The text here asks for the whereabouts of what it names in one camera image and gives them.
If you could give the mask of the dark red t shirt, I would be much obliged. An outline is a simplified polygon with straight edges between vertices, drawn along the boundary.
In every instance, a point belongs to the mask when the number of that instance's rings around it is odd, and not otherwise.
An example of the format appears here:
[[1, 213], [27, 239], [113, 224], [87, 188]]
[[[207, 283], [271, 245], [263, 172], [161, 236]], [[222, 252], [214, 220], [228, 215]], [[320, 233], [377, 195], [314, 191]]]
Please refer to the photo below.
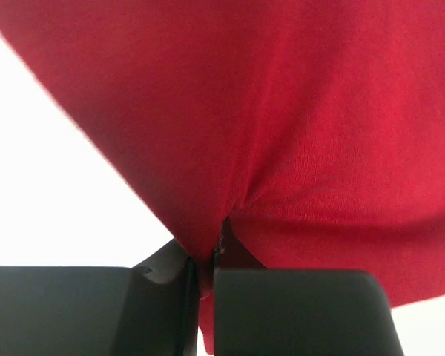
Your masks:
[[202, 269], [445, 294], [445, 1], [0, 1], [0, 32]]

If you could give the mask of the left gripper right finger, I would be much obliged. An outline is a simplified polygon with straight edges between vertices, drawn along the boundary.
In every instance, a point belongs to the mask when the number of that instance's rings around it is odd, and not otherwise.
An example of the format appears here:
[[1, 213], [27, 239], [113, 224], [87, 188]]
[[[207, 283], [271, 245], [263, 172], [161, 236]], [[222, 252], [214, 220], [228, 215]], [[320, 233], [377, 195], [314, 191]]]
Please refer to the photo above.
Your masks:
[[228, 220], [214, 258], [216, 355], [402, 355], [389, 301], [362, 271], [270, 270]]

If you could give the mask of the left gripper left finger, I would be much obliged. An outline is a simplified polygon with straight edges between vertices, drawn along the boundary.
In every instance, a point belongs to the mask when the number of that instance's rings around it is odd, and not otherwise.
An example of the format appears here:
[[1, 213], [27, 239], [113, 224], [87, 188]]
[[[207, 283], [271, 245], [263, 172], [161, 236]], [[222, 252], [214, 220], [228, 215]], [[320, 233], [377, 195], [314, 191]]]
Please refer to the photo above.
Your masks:
[[0, 355], [194, 355], [199, 300], [176, 241], [133, 268], [0, 266]]

